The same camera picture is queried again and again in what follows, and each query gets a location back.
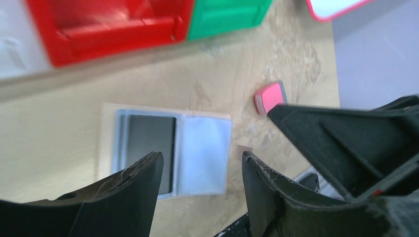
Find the wooden surface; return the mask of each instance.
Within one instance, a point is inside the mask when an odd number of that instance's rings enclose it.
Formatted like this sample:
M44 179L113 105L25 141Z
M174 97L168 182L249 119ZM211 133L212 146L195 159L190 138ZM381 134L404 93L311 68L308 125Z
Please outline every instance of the wooden surface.
M92 183L105 103L230 114L233 144L294 177L308 164L253 104L277 80L290 103L338 106L332 27L304 1L274 1L257 29L2 82L0 198L54 199ZM159 201L152 236L212 236L243 215L238 153L225 195Z

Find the red container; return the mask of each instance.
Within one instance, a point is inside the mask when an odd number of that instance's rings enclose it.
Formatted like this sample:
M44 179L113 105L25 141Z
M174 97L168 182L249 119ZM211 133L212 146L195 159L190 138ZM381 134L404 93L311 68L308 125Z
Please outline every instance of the red container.
M26 0L51 63L186 40L194 0Z

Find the green container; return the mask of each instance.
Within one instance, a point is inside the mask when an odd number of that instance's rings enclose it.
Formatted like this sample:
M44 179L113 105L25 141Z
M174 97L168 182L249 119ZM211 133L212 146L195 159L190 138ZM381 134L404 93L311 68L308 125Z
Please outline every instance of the green container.
M272 0L196 0L188 39L259 25Z

